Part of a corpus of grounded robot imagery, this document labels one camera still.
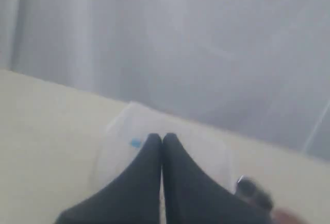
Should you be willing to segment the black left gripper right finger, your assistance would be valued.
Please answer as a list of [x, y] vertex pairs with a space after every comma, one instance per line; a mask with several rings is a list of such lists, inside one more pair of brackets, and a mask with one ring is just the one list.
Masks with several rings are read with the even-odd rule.
[[272, 223], [252, 206], [209, 177], [187, 153], [177, 135], [162, 142], [163, 188], [167, 223]]

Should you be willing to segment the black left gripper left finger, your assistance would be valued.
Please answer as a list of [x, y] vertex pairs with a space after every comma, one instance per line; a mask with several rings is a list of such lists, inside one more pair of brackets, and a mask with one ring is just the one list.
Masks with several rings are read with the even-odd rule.
[[160, 223], [161, 147], [160, 136], [149, 134], [118, 177], [64, 210], [56, 223]]

